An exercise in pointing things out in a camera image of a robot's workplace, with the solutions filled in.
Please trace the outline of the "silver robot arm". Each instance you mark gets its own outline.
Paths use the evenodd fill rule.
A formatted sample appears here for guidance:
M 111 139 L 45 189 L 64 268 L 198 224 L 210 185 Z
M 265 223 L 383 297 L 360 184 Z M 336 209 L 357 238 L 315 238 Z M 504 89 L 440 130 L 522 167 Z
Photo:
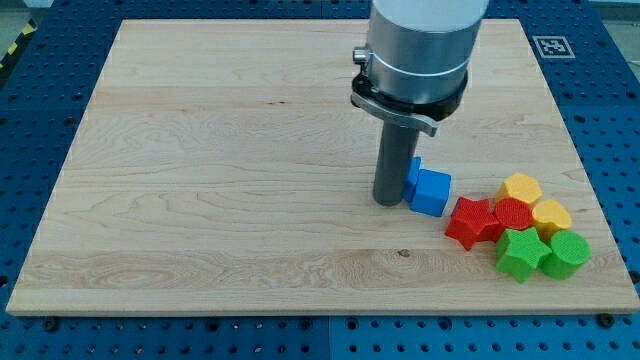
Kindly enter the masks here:
M 488 0 L 373 0 L 353 50 L 354 106 L 387 124 L 435 135 L 458 108 Z

